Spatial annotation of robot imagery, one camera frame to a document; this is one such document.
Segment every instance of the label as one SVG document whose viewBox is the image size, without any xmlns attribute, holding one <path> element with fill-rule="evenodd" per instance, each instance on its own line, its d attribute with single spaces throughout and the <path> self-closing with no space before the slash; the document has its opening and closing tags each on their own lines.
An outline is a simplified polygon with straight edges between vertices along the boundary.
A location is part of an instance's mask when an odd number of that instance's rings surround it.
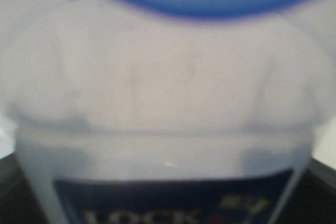
<svg viewBox="0 0 336 224">
<path fill-rule="evenodd" d="M 267 224 L 291 174 L 224 181 L 54 184 L 71 224 Z"/>
</svg>

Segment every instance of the translucent plastic container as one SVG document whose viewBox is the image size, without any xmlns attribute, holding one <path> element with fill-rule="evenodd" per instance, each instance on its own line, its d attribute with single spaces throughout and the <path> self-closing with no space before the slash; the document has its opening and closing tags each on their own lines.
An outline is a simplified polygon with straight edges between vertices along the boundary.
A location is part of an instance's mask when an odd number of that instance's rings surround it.
<svg viewBox="0 0 336 224">
<path fill-rule="evenodd" d="M 1 108 L 51 224 L 271 224 L 334 113 L 331 0 L 211 22 L 0 4 Z"/>
</svg>

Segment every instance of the plastic container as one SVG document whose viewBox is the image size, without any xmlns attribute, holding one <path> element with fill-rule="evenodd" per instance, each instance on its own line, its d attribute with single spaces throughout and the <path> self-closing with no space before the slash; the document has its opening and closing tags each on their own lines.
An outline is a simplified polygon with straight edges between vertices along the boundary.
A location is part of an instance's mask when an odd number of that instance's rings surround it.
<svg viewBox="0 0 336 224">
<path fill-rule="evenodd" d="M 2 111 L 50 223 L 274 223 L 334 113 L 333 44 L 302 18 L 329 2 L 205 21 L 1 0 Z"/>
</svg>

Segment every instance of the dark blue label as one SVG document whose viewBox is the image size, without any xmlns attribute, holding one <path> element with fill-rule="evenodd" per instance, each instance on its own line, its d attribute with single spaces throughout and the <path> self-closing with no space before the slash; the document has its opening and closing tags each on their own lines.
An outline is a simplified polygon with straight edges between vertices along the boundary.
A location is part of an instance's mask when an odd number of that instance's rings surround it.
<svg viewBox="0 0 336 224">
<path fill-rule="evenodd" d="M 71 224 L 266 224 L 292 172 L 245 180 L 57 180 Z"/>
</svg>

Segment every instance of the dark surface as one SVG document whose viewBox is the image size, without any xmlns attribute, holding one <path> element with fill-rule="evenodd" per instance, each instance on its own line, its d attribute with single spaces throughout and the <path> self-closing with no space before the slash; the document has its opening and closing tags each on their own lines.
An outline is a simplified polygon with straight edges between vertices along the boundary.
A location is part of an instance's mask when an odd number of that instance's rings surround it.
<svg viewBox="0 0 336 224">
<path fill-rule="evenodd" d="M 24 179 L 0 200 L 0 224 L 46 224 Z M 336 196 L 306 173 L 277 224 L 336 224 Z"/>
</svg>

